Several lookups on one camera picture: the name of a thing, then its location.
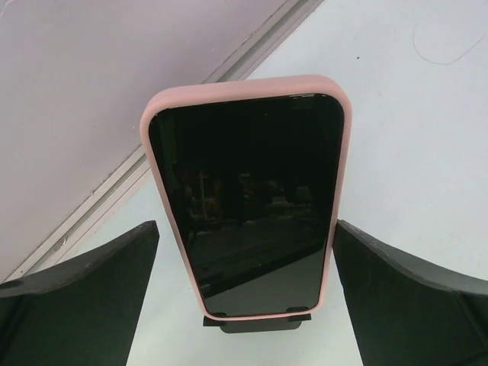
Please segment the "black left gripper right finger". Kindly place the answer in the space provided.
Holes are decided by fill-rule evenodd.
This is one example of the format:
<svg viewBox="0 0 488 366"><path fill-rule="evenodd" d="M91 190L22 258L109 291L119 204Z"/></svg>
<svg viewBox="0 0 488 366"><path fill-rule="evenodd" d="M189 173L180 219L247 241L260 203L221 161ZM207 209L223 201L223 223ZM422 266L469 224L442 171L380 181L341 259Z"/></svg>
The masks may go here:
<svg viewBox="0 0 488 366"><path fill-rule="evenodd" d="M333 242L365 365L485 365L487 282L396 249L340 220Z"/></svg>

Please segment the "pink-cased phone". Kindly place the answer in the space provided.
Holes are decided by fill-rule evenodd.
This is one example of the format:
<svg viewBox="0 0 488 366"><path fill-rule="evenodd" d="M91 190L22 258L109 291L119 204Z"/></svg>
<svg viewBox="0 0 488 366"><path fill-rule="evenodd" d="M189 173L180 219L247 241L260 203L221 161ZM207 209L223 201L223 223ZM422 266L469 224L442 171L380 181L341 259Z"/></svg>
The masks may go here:
<svg viewBox="0 0 488 366"><path fill-rule="evenodd" d="M323 301L352 107L323 75L169 88L140 136L203 314L307 316Z"/></svg>

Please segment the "black folding phone stand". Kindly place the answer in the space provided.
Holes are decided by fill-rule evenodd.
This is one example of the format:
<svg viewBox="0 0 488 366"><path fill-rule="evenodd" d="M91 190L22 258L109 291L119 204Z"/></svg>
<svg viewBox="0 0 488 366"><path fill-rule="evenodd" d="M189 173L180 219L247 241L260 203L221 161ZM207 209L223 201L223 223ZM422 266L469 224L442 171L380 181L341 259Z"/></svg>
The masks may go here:
<svg viewBox="0 0 488 366"><path fill-rule="evenodd" d="M226 334L243 334L257 332L275 332L298 329L303 322L310 321L308 314L287 316L284 318L250 319L250 320L215 320L203 318L203 327L218 327Z"/></svg>

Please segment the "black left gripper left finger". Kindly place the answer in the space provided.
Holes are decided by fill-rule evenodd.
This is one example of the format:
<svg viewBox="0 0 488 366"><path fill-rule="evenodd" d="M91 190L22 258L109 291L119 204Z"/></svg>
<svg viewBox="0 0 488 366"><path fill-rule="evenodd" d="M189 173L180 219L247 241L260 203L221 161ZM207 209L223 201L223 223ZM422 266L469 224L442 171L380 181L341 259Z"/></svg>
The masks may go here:
<svg viewBox="0 0 488 366"><path fill-rule="evenodd" d="M147 221L98 248L1 285L3 365L125 365L159 231Z"/></svg>

